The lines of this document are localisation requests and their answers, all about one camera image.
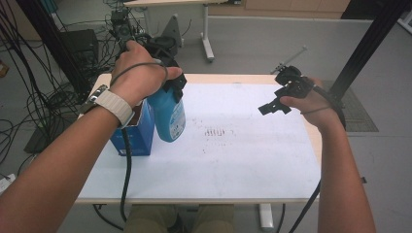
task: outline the cardboard box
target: cardboard box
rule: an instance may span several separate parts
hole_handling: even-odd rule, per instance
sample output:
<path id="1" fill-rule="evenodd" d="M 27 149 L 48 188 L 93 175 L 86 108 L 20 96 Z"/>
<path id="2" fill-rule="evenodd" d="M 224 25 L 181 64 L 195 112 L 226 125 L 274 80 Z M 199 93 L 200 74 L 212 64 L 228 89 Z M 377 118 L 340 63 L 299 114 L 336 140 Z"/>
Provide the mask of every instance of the cardboard box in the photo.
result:
<path id="1" fill-rule="evenodd" d="M 131 148 L 131 155 L 150 155 L 155 131 L 155 116 L 152 107 L 144 100 L 133 111 L 135 115 L 125 127 Z M 121 129 L 117 129 L 110 139 L 119 155 L 126 156 L 126 148 Z"/>

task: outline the person's right hand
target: person's right hand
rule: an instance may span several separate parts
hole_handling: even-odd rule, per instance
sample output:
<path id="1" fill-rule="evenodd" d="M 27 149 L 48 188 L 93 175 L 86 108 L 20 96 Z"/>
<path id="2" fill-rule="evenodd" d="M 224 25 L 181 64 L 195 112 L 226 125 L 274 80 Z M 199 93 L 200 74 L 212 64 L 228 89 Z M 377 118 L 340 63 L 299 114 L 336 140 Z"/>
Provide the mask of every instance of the person's right hand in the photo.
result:
<path id="1" fill-rule="evenodd" d="M 322 87 L 322 82 L 319 79 L 311 78 L 310 80 Z M 288 107 L 299 109 L 308 122 L 320 130 L 332 124 L 341 124 L 337 113 L 330 107 L 329 102 L 314 90 L 311 90 L 303 99 L 283 96 L 280 101 Z"/>

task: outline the spray bottle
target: spray bottle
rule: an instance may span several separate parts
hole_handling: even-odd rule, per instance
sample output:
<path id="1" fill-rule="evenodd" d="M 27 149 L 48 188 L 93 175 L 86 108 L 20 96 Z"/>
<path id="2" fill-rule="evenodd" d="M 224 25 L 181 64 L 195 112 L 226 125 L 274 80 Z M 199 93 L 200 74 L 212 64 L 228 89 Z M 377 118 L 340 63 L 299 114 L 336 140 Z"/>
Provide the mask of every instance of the spray bottle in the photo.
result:
<path id="1" fill-rule="evenodd" d="M 155 94 L 148 97 L 154 109 L 154 124 L 161 140 L 171 143 L 179 138 L 186 126 L 183 105 L 183 87 L 187 80 L 182 74 L 175 80 L 167 81 Z"/>

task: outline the white table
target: white table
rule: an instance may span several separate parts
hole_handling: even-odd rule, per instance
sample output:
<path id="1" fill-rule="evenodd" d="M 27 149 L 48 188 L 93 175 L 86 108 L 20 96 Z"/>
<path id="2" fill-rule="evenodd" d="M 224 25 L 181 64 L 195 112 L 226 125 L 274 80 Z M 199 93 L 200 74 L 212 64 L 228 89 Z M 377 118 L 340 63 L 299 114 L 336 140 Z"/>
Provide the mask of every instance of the white table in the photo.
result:
<path id="1" fill-rule="evenodd" d="M 209 4 L 211 3 L 223 3 L 227 0 L 137 0 L 131 2 L 125 2 L 124 6 L 129 8 L 141 8 L 145 16 L 146 30 L 149 35 L 152 35 L 150 27 L 150 16 L 148 12 L 148 7 L 155 6 L 169 6 L 169 5 L 192 5 L 192 4 L 201 4 L 203 5 L 203 32 L 201 33 L 201 38 L 203 42 L 203 47 L 206 51 L 207 59 L 212 62 L 215 59 L 213 55 L 212 47 L 209 42 L 208 35 L 208 15 L 209 15 Z"/>
<path id="2" fill-rule="evenodd" d="M 303 118 L 258 111 L 279 86 L 256 83 L 275 83 L 273 76 L 186 77 L 186 129 L 171 144 L 155 132 L 152 154 L 133 157 L 127 203 L 274 203 L 312 194 L 320 164 Z M 109 142 L 77 202 L 118 203 L 125 167 Z"/>

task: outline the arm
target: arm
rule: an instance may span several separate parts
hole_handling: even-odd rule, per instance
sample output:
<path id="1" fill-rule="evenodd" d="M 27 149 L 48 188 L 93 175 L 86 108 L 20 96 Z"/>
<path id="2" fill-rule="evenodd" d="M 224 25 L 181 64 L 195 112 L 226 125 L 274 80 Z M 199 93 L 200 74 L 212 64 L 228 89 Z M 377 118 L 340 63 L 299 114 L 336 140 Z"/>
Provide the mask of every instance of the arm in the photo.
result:
<path id="1" fill-rule="evenodd" d="M 113 75 L 133 64 L 153 61 L 137 43 L 128 42 L 127 47 Z M 135 106 L 160 88 L 164 73 L 156 65 L 139 66 L 120 76 L 111 91 Z M 168 68 L 168 79 L 181 73 L 180 68 Z M 96 107 L 54 140 L 0 196 L 0 232 L 56 232 L 118 126 L 114 115 Z"/>
<path id="2" fill-rule="evenodd" d="M 282 97 L 281 103 L 303 113 L 328 106 L 314 91 L 305 99 Z M 376 232 L 355 158 L 336 112 L 324 109 L 305 118 L 318 127 L 323 141 L 318 231 Z"/>

